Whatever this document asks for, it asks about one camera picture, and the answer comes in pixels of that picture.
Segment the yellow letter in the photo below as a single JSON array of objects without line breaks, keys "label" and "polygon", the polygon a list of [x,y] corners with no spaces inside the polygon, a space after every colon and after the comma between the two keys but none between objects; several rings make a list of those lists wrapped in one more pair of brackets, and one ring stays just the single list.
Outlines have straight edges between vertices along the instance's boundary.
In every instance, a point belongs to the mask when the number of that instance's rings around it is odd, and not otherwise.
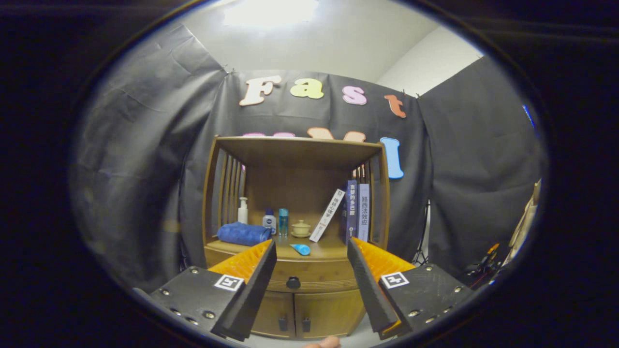
[{"label": "yellow letter", "polygon": [[242,107],[246,105],[260,104],[264,101],[264,97],[260,95],[269,95],[273,91],[273,83],[278,84],[282,81],[280,76],[258,77],[257,79],[247,80],[247,93],[245,99],[238,102]]},{"label": "yellow letter", "polygon": [[290,89],[290,93],[295,97],[309,97],[320,99],[324,95],[322,83],[316,79],[300,79],[295,81],[295,85]]}]

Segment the cabinet door handle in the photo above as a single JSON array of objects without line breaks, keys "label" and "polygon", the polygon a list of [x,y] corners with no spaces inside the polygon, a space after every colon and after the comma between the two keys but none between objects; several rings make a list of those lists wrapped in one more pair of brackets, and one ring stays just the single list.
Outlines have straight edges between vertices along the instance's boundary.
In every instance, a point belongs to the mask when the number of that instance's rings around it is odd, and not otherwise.
[{"label": "cabinet door handle", "polygon": [[309,318],[305,318],[303,320],[303,332],[308,333],[311,329],[311,320]]},{"label": "cabinet door handle", "polygon": [[279,331],[288,331],[288,318],[279,318]]}]

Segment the light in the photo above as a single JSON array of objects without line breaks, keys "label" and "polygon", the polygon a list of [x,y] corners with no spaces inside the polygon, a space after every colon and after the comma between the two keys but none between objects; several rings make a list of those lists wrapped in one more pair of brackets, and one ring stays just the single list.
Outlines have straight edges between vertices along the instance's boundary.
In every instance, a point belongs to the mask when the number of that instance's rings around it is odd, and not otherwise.
[{"label": "light", "polygon": [[246,0],[225,13],[224,25],[274,27],[308,22],[317,0]]}]

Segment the drawer knob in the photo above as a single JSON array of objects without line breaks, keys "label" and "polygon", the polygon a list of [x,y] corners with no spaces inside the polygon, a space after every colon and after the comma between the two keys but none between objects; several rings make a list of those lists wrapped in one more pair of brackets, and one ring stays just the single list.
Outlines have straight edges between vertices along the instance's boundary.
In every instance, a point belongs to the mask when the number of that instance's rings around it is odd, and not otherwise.
[{"label": "drawer knob", "polygon": [[297,277],[290,277],[288,278],[288,281],[286,282],[286,286],[289,287],[290,289],[299,289],[301,287],[301,282],[299,281],[299,278]]},{"label": "drawer knob", "polygon": [[288,331],[288,318],[281,317],[278,319],[279,321],[279,331]]}]

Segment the orange letter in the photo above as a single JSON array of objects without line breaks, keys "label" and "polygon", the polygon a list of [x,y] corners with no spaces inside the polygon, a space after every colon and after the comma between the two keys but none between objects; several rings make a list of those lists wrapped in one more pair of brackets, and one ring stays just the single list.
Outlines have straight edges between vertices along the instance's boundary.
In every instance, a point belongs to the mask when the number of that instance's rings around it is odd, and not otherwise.
[{"label": "orange letter", "polygon": [[269,95],[273,91],[273,83],[278,84],[282,81],[280,76],[258,77],[257,79],[247,80],[247,93],[245,99],[238,102],[242,107],[246,105],[260,104],[264,101],[264,97],[260,95]]},{"label": "orange letter", "polygon": [[400,109],[400,107],[402,106],[402,102],[399,101],[395,95],[393,94],[385,95],[385,99],[389,100],[389,107],[391,108],[391,112],[396,114],[396,116],[398,117],[401,117],[401,118],[406,117],[406,114],[404,113],[404,111]]},{"label": "orange letter", "polygon": [[308,134],[314,139],[332,139],[333,140],[333,134],[331,134],[331,132],[328,129],[322,128],[322,127],[309,128]]}]

